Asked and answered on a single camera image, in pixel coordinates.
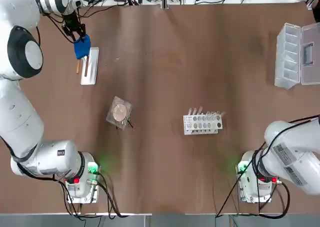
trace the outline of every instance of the clear plastic container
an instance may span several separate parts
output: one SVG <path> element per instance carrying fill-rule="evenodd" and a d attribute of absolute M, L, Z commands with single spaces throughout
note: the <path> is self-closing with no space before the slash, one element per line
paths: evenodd
<path fill-rule="evenodd" d="M 320 84 L 319 46 L 320 24 L 285 23 L 276 40 L 274 85 L 288 90 L 298 83 Z"/>

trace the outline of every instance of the white robotic arm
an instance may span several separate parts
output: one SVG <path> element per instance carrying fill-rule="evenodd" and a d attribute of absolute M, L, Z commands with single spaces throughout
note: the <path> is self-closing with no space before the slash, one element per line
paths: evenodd
<path fill-rule="evenodd" d="M 29 32 L 39 18 L 35 0 L 0 0 L 0 137 L 16 175 L 64 178 L 71 197 L 81 203 L 92 196 L 87 180 L 97 179 L 97 168 L 89 169 L 97 166 L 93 157 L 78 152 L 71 140 L 43 141 L 44 124 L 19 87 L 18 80 L 37 75 L 43 66 L 40 46 Z"/>
<path fill-rule="evenodd" d="M 248 151 L 243 155 L 237 166 L 238 171 L 252 160 L 239 182 L 243 201 L 258 202 L 259 189 L 259 201 L 266 202 L 271 194 L 272 180 L 278 177 L 294 183 L 309 195 L 320 195 L 320 161 L 314 154 L 320 154 L 319 117 L 299 126 L 294 125 L 285 121 L 271 123 L 264 133 L 267 147 L 276 138 L 270 150 L 265 148 L 256 154 Z"/>

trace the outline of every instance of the blue object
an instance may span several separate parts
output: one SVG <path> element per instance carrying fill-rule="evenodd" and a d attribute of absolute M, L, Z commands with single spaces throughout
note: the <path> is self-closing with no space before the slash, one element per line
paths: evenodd
<path fill-rule="evenodd" d="M 74 47 L 74 53 L 77 60 L 80 60 L 81 58 L 88 56 L 90 47 L 91 47 L 91 40 L 89 35 L 85 35 L 84 38 L 80 38 L 76 41 L 76 43 L 73 44 Z"/>

